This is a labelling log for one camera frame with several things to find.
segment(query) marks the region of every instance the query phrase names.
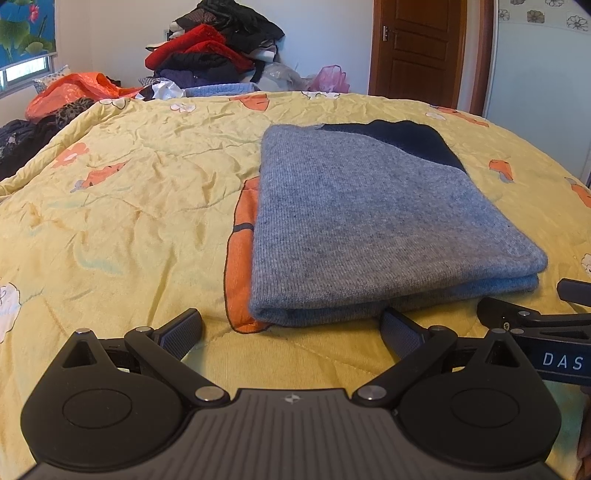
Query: window frame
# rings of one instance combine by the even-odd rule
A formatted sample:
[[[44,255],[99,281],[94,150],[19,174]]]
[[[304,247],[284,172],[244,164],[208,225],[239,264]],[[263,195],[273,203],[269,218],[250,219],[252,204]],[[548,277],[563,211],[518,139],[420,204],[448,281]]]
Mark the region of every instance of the window frame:
[[[46,67],[43,70],[38,70],[36,72],[30,73],[28,75],[24,75],[12,81],[8,81],[6,68],[0,69],[0,98],[10,95],[11,93],[17,92],[19,90],[23,90],[33,84],[33,80],[39,77],[44,77],[45,75],[50,75],[55,72],[54,63],[53,63],[53,55],[45,55],[41,57],[37,57],[36,59],[29,59],[21,63],[26,63],[32,60],[38,59],[45,59]]]

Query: round pivot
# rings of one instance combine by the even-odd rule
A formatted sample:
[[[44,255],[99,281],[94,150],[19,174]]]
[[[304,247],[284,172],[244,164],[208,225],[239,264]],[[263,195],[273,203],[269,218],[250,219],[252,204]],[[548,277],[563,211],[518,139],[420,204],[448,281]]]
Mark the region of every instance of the round pivot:
[[[357,390],[357,395],[364,400],[381,400],[386,396],[386,393],[388,393],[386,389],[379,385],[365,385]]]
[[[198,388],[195,392],[195,396],[202,401],[216,401],[221,400],[226,394],[220,387],[210,385],[208,387]]]

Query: pillow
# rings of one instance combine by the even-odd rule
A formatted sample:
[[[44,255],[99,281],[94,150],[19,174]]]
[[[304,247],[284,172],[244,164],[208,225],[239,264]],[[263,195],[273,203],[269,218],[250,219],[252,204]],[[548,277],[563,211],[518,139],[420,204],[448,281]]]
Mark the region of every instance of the pillow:
[[[66,75],[69,75],[70,73],[72,73],[70,67],[68,65],[64,65],[55,73],[46,75],[38,79],[34,79],[33,86],[35,87],[37,93],[44,92],[45,90],[47,90],[47,87],[49,87],[53,82],[65,77]]]

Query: window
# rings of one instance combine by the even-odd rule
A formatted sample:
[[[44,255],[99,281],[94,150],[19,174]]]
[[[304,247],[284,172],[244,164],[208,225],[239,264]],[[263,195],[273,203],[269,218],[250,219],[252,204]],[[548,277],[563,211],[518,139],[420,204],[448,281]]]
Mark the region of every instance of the window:
[[[18,65],[0,70],[0,95],[30,85],[31,80],[53,71],[53,62],[49,56],[25,61]]]

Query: orange flower print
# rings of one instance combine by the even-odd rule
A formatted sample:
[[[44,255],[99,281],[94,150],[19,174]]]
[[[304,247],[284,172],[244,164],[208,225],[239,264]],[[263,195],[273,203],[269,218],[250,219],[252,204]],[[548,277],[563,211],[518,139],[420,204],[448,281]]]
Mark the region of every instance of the orange flower print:
[[[570,188],[575,192],[581,201],[589,208],[591,208],[591,193],[582,185],[579,185],[576,180],[565,177],[566,181],[570,183]]]
[[[118,163],[117,165],[109,165],[101,170],[91,171],[86,177],[86,180],[78,180],[76,182],[72,193],[77,192],[78,190],[84,190],[89,187],[93,187],[99,183],[103,183],[111,175],[115,175],[119,170],[125,167],[126,163],[127,162]]]
[[[65,167],[70,163],[73,163],[78,158],[78,155],[83,155],[88,153],[88,147],[85,143],[77,143],[73,147],[66,148],[57,158],[56,162],[51,166],[51,168],[57,167]]]
[[[444,106],[436,106],[434,108],[436,108],[440,112],[449,113],[450,115],[454,115],[454,116],[459,117],[463,120],[466,120],[466,121],[470,122],[471,124],[480,125],[482,127],[489,128],[489,125],[486,122],[483,122],[482,120],[476,120],[475,118],[472,118],[471,116],[468,116],[463,112],[458,112],[457,110],[454,110],[453,108],[447,108]]]
[[[499,178],[503,183],[513,183],[513,171],[511,165],[505,160],[491,160],[488,162],[488,168],[499,173]]]
[[[269,99],[266,93],[257,93],[256,95],[240,95],[230,98],[230,101],[239,100],[242,104],[250,110],[257,112],[264,112],[269,108]]]
[[[224,270],[226,314],[234,331],[258,333],[269,324],[259,322],[248,313],[251,297],[252,242],[258,207],[259,177],[247,180],[234,212],[234,227],[228,239],[228,254]]]

